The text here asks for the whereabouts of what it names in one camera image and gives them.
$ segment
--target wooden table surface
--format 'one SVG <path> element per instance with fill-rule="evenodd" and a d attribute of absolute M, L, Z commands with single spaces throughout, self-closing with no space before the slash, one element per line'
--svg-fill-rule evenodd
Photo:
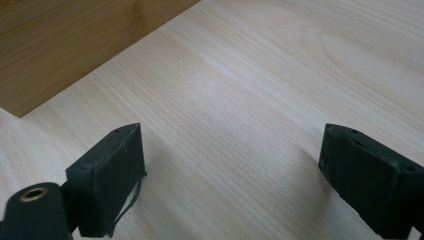
<path fill-rule="evenodd" d="M 140 122 L 148 176 L 113 239 L 379 239 L 317 167 L 324 125 L 424 165 L 423 80 L 422 0 L 204 0 L 25 117 L 0 111 L 0 214 Z"/>

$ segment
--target black clamp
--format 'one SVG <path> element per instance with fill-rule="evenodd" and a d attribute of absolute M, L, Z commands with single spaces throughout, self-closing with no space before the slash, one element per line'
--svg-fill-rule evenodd
<path fill-rule="evenodd" d="M 0 240 L 69 240 L 77 227 L 83 237 L 112 236 L 146 176 L 140 124 L 110 132 L 67 168 L 66 176 L 61 187 L 40 183 L 14 194 L 6 205 Z M 133 199 L 122 210 L 134 188 Z"/>
<path fill-rule="evenodd" d="M 327 124 L 319 168 L 381 237 L 406 239 L 412 226 L 424 233 L 424 168 L 419 164 L 354 129 Z"/>

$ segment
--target wood grain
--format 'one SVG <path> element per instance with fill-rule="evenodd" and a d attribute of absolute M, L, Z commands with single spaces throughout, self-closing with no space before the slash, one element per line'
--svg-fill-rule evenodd
<path fill-rule="evenodd" d="M 196 2 L 0 1 L 0 107 L 23 116 Z"/>
<path fill-rule="evenodd" d="M 321 176 L 322 134 L 424 165 L 423 12 L 201 1 L 22 119 L 0 112 L 0 206 L 140 122 L 148 175 L 114 239 L 380 239 Z"/>

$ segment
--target screw hole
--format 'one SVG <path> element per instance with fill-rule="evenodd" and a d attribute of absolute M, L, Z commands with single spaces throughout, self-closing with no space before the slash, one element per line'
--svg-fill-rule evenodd
<path fill-rule="evenodd" d="M 42 198 L 48 192 L 47 188 L 33 188 L 21 195 L 22 202 L 32 202 Z"/>

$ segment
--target light wood table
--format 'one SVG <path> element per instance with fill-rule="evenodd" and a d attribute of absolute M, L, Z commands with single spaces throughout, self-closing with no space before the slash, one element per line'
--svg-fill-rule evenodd
<path fill-rule="evenodd" d="M 204 0 L 22 119 L 0 111 L 0 214 L 140 122 L 148 175 L 114 239 L 379 239 L 318 170 L 324 125 L 424 165 L 423 80 L 421 0 Z"/>

